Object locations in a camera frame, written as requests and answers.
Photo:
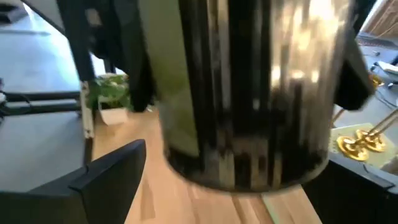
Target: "floor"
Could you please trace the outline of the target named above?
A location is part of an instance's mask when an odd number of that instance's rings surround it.
[[[79,81],[68,42],[38,15],[0,26],[0,77],[6,91],[78,90]],[[388,62],[396,51],[378,47],[362,48],[367,64]],[[375,56],[373,50],[381,52]],[[96,74],[104,73],[102,61],[93,57]],[[384,77],[386,82],[394,77]],[[398,87],[382,95],[394,103]],[[376,124],[392,111],[372,98],[362,111],[346,112],[337,126]],[[398,126],[387,135],[398,145]],[[41,114],[6,118],[0,127],[0,189],[26,191],[57,178],[81,165],[83,131],[76,113]]]

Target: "wooden table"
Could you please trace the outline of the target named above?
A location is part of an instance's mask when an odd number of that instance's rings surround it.
[[[271,196],[220,194],[183,180],[163,157],[158,112],[135,113],[117,126],[97,116],[93,159],[135,139],[145,139],[144,174],[126,223],[321,223],[301,187]]]

